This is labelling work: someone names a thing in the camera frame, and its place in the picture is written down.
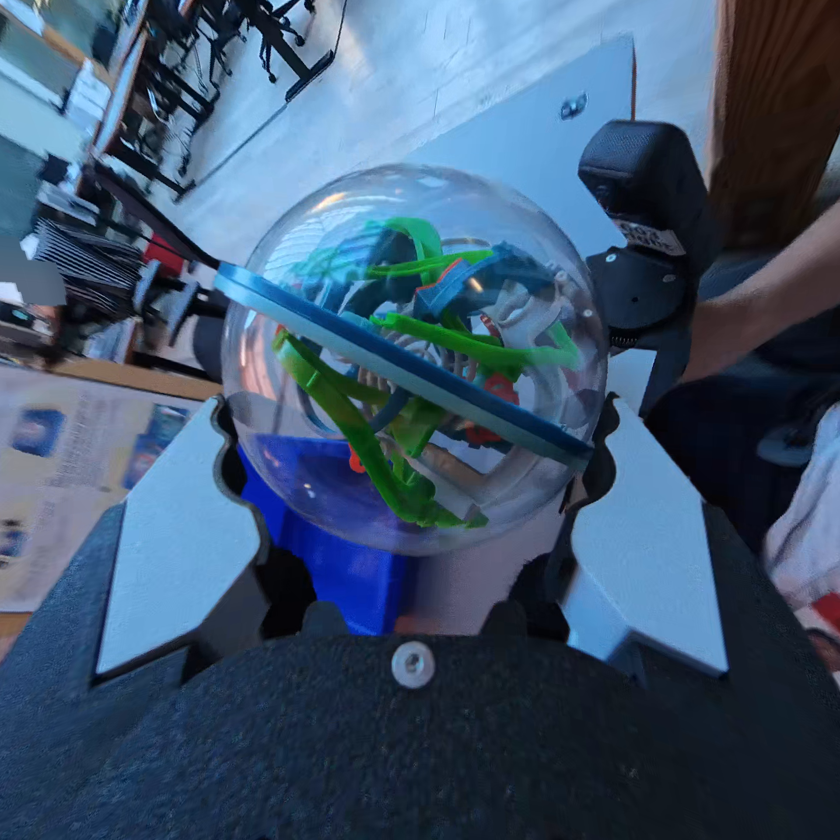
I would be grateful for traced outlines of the blue plastic bin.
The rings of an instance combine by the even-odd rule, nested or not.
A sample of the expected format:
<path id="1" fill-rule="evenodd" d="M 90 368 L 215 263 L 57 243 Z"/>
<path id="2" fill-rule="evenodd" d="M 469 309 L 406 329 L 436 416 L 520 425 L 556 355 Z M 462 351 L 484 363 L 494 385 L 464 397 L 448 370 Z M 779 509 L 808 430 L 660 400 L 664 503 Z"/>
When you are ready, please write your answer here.
<path id="1" fill-rule="evenodd" d="M 273 545 L 307 567 L 315 594 L 333 602 L 357 635 L 387 635 L 399 616 L 409 613 L 417 589 L 419 559 L 343 540 L 291 510 L 264 481 L 256 457 L 242 444 L 237 453 L 245 469 L 241 497 L 255 505 Z"/>

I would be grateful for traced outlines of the person's right forearm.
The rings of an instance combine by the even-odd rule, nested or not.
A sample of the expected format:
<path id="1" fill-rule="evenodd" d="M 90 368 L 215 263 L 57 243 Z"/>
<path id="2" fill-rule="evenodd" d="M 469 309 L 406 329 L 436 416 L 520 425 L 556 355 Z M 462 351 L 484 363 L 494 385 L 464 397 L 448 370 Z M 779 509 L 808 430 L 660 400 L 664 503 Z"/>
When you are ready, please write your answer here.
<path id="1" fill-rule="evenodd" d="M 839 202 L 743 283 L 696 305 L 680 383 L 717 375 L 838 306 Z"/>

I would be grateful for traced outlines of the long wooden top desk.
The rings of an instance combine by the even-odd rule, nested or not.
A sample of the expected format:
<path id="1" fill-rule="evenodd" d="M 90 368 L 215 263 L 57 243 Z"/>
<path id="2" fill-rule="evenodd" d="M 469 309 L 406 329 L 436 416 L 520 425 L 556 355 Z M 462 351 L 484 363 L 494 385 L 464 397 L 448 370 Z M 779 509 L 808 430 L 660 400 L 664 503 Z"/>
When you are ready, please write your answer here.
<path id="1" fill-rule="evenodd" d="M 205 97 L 176 69 L 163 62 L 167 44 L 181 43 L 178 35 L 185 26 L 180 4 L 150 1 L 135 4 L 111 96 L 88 150 L 91 165 L 105 158 L 119 161 L 149 182 L 167 187 L 175 195 L 176 203 L 195 183 L 184 185 L 165 176 L 160 166 L 141 150 L 140 135 L 131 130 L 131 125 L 134 118 L 144 119 L 144 110 L 137 106 L 142 95 L 148 100 L 153 118 L 164 124 L 179 109 L 194 120 L 193 128 L 197 131 L 214 113 L 219 92 Z"/>

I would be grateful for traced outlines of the clear plastic maze ball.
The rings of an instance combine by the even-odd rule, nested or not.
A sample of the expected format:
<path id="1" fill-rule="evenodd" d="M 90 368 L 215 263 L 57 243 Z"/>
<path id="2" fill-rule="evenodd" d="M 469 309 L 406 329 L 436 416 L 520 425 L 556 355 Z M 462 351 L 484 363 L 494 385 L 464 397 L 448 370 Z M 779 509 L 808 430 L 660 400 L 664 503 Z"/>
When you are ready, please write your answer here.
<path id="1" fill-rule="evenodd" d="M 290 511 L 429 555 L 496 539 L 588 466 L 606 335 L 573 240 L 518 191 L 386 164 L 222 262 L 224 393 Z"/>

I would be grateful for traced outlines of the grey shoe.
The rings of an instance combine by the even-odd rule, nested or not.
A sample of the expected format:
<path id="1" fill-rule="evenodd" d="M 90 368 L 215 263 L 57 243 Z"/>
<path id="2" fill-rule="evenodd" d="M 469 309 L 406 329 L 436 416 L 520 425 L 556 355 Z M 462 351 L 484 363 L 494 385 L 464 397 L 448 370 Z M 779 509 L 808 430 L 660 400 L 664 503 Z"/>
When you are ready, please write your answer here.
<path id="1" fill-rule="evenodd" d="M 811 460 L 817 428 L 831 406 L 819 402 L 773 427 L 757 444 L 762 461 L 784 468 L 798 469 Z"/>

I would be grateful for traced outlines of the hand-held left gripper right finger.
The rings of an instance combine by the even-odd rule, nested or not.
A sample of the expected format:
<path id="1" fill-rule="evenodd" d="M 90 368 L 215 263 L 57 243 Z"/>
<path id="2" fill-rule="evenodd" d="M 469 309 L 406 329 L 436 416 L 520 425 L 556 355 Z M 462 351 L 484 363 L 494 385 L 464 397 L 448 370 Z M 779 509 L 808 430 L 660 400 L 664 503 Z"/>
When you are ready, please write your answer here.
<path id="1" fill-rule="evenodd" d="M 728 672 L 703 500 L 616 394 L 549 555 L 548 598 L 573 650 L 609 665 L 647 647 Z"/>

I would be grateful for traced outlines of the black desk frame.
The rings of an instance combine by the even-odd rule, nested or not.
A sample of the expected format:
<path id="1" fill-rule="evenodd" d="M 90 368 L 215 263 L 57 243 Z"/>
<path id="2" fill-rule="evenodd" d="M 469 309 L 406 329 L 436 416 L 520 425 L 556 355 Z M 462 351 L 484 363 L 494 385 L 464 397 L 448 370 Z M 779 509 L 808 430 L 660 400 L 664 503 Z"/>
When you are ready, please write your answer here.
<path id="1" fill-rule="evenodd" d="M 301 57 L 300 49 L 306 46 L 308 37 L 299 32 L 289 23 L 289 12 L 302 5 L 314 19 L 317 15 L 317 2 L 314 1 L 286 1 L 274 5 L 268 1 L 235 1 L 238 11 L 242 13 L 249 28 L 254 28 L 260 36 L 260 44 L 264 47 L 260 64 L 267 74 L 269 82 L 277 83 L 277 75 L 272 69 L 271 60 L 278 56 L 281 62 L 292 72 L 293 83 L 285 93 L 285 104 L 289 104 L 300 95 L 310 84 L 319 79 L 335 61 L 340 45 L 343 22 L 347 3 L 340 7 L 339 27 L 335 44 L 312 64 Z"/>

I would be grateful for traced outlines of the person's white shirt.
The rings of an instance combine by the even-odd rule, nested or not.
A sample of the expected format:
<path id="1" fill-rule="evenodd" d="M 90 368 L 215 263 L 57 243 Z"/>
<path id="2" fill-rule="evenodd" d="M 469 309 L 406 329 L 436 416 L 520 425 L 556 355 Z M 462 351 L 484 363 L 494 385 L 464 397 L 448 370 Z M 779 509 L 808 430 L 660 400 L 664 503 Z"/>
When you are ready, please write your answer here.
<path id="1" fill-rule="evenodd" d="M 839 680 L 839 407 L 818 424 L 792 501 L 768 530 L 763 567 Z"/>

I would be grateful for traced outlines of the person's dark pants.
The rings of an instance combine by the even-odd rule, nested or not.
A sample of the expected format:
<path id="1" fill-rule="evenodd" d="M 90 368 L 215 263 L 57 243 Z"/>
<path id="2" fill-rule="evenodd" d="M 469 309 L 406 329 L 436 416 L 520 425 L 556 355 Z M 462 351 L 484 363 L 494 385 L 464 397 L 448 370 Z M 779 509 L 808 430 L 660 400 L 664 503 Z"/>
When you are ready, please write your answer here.
<path id="1" fill-rule="evenodd" d="M 838 404 L 838 358 L 813 363 L 802 353 L 771 369 L 740 360 L 676 386 L 655 405 L 647 427 L 706 501 L 760 553 L 807 465 L 768 464 L 757 456 L 757 444 L 773 427 L 823 402 Z"/>

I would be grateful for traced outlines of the stack of dark panels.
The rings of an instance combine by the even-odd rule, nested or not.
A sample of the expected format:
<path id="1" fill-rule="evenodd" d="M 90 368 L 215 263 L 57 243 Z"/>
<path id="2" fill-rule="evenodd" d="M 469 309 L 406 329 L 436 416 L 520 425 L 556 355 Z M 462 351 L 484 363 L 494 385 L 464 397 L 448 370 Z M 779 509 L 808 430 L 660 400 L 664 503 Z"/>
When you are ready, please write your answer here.
<path id="1" fill-rule="evenodd" d="M 134 315 L 133 294 L 144 266 L 138 249 L 44 218 L 35 235 L 34 259 L 57 267 L 68 303 L 116 320 Z"/>

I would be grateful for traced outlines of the printed instruction sheet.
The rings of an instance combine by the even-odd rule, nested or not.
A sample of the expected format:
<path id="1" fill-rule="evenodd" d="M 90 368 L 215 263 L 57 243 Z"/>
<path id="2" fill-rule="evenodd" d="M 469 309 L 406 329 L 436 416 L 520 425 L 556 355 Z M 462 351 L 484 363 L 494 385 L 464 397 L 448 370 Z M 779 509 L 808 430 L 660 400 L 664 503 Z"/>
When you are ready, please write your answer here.
<path id="1" fill-rule="evenodd" d="M 1 610 L 32 613 L 200 402 L 2 366 Z"/>

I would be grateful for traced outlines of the instruction sheet on board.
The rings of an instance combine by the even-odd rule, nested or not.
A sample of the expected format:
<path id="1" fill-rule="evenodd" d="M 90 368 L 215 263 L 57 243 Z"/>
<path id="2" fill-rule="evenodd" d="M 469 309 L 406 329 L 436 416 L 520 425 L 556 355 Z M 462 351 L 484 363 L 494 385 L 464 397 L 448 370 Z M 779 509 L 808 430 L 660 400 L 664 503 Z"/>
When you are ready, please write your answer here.
<path id="1" fill-rule="evenodd" d="M 63 360 L 52 365 L 49 373 L 195 402 L 204 402 L 224 392 L 221 385 L 211 381 L 106 360 Z"/>

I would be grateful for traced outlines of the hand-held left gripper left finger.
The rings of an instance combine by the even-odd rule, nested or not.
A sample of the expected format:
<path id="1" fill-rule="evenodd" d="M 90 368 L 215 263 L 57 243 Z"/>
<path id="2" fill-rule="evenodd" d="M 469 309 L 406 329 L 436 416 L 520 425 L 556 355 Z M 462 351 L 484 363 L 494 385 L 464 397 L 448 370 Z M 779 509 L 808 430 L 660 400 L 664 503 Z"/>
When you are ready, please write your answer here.
<path id="1" fill-rule="evenodd" d="M 225 407 L 217 395 L 198 408 L 125 498 L 97 676 L 190 646 L 214 663 L 262 641 L 270 600 L 257 570 L 270 536 L 224 477 L 237 455 Z"/>

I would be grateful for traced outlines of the wooden post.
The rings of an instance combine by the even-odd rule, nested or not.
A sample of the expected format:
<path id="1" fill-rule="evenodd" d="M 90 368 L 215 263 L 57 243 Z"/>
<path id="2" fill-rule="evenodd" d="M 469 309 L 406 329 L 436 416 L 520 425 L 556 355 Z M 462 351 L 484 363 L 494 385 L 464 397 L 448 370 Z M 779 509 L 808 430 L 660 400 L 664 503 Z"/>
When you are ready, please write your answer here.
<path id="1" fill-rule="evenodd" d="M 812 220 L 838 139 L 839 2 L 717 2 L 710 200 L 727 249 L 771 249 Z"/>

